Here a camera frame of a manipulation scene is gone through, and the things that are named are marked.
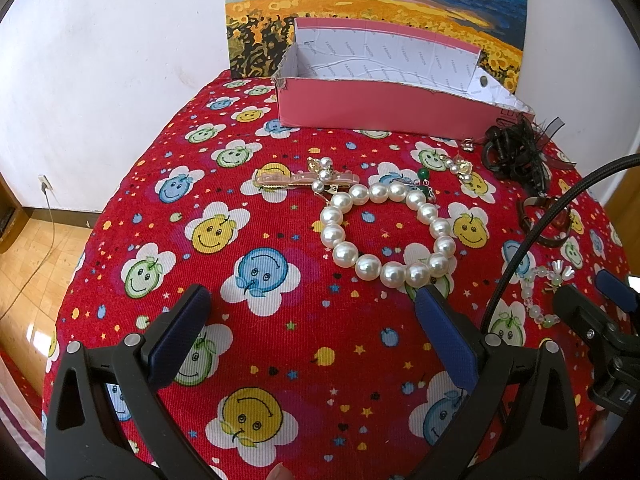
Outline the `right hand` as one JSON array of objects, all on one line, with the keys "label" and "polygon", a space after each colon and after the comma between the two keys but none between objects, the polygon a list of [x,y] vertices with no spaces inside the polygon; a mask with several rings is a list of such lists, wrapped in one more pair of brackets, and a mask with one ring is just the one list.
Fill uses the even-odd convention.
[{"label": "right hand", "polygon": [[623,419],[607,410],[596,411],[591,419],[587,439],[582,447],[579,469],[583,470],[604,449]]}]

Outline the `left hand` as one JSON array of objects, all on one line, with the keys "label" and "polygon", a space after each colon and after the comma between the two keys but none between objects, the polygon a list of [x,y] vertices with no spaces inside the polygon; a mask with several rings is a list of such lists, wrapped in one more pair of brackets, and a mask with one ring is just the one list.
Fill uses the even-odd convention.
[{"label": "left hand", "polygon": [[274,466],[268,474],[266,480],[293,480],[294,474],[282,463]]}]

